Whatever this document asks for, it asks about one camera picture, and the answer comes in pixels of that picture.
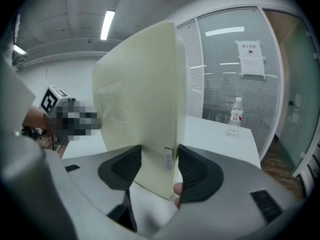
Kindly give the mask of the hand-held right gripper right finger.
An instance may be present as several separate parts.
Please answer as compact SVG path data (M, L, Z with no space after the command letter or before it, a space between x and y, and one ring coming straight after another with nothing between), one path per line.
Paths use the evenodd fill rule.
M182 204L203 202L209 199L224 181L222 168L214 161L180 144L178 169L182 176Z

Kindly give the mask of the person's right hand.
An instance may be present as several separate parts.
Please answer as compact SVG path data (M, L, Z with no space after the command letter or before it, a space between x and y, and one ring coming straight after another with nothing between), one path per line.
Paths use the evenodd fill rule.
M173 192L177 195L177 198L174 200L175 206L179 209L181 203L181 194L183 192L183 183L177 182L173 185Z

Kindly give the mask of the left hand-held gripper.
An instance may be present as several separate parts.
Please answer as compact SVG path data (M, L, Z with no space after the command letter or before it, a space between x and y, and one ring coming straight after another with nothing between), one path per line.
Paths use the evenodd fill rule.
M99 130L102 119L97 112L87 112L87 104L69 96L60 87L49 85L39 108L45 114L45 121L55 134L59 145L86 136L88 130Z

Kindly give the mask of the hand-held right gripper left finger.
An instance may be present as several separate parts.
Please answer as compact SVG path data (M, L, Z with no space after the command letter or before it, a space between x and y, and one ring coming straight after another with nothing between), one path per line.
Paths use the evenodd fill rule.
M104 161L98 167L99 178L111 189L124 191L121 204L115 206L107 216L125 228L136 232L130 197L130 187L142 166L142 146L136 145L129 150Z

